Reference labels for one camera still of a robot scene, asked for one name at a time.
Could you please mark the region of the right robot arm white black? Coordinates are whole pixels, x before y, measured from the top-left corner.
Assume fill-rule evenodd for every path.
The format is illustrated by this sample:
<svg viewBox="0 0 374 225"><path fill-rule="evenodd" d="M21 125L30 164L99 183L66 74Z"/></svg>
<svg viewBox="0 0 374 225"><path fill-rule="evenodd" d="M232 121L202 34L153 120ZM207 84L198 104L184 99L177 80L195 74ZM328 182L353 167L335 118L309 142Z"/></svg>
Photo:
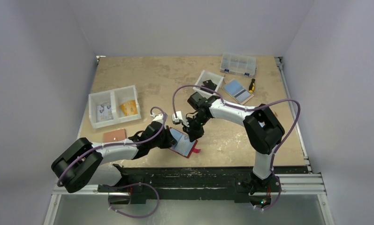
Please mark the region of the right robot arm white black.
<svg viewBox="0 0 374 225"><path fill-rule="evenodd" d="M242 181L240 186L247 189L251 195L268 191L269 183L274 177L275 152L285 134L283 126L271 109L265 104L259 107L234 104L216 95L205 98L198 92L192 94L187 102L195 110L195 114L188 117L177 111L172 120L174 124L182 124L190 141L203 136L203 126L210 119L227 120L245 128L250 145L256 153L251 179L248 182Z"/></svg>

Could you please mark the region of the red card holder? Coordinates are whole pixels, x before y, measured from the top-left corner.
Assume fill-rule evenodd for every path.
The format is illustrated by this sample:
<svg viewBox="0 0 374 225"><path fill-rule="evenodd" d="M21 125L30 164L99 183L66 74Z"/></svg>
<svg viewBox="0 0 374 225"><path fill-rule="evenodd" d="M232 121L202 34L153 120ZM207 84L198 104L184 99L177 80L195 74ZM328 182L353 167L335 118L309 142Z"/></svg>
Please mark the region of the red card holder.
<svg viewBox="0 0 374 225"><path fill-rule="evenodd" d="M196 148L196 145L198 143L197 140L190 142L189 136L185 133L182 133L181 131L173 127L171 127L169 130L171 135L177 141L176 144L169 148L170 150L185 158L189 158L192 153L198 154L201 152L201 149Z"/></svg>

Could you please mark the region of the black card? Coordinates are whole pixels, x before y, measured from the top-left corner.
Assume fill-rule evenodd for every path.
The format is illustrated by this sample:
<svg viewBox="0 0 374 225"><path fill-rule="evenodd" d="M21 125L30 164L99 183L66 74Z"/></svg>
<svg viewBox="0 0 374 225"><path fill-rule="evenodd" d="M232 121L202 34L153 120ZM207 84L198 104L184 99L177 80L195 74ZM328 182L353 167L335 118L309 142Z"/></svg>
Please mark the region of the black card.
<svg viewBox="0 0 374 225"><path fill-rule="evenodd" d="M217 88L217 84L215 84L212 80L206 80L206 81L203 81L202 87L215 90Z"/></svg>

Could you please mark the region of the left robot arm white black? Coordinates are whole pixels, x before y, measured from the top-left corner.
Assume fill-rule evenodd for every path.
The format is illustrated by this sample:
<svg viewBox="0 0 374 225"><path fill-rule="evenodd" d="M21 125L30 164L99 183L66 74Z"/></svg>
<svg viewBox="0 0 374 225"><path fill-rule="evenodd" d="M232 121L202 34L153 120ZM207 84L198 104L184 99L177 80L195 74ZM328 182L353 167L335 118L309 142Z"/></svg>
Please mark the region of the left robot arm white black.
<svg viewBox="0 0 374 225"><path fill-rule="evenodd" d="M72 143L51 165L58 178L57 186L74 193L86 185L109 185L117 192L126 189L128 179L118 165L104 165L118 160L146 156L154 148L167 149L177 143L168 126L153 121L144 131L118 142L90 142L82 137Z"/></svg>

